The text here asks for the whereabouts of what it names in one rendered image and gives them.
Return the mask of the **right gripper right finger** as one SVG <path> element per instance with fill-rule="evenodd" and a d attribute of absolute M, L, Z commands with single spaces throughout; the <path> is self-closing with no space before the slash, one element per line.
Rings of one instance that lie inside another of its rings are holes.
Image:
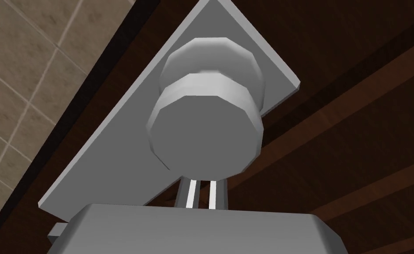
<path fill-rule="evenodd" d="M 228 210 L 227 179 L 210 181 L 209 209 Z"/>

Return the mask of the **dark brown wooden door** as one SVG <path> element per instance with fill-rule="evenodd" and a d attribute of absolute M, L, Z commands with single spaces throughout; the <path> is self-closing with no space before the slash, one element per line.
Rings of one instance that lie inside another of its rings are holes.
<path fill-rule="evenodd" d="M 349 254 L 414 254 L 414 0 L 233 2 L 301 87 L 264 117 L 229 208 L 312 213 Z M 47 254 L 59 219 L 37 206 L 44 188 L 195 3 L 137 0 L 0 210 L 0 254 Z"/>

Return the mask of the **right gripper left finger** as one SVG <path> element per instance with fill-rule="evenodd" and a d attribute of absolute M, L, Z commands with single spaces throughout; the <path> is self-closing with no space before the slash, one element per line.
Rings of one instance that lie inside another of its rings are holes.
<path fill-rule="evenodd" d="M 177 208 L 198 208 L 200 184 L 201 181 L 199 180 L 182 177 L 178 187 L 175 206 Z"/>

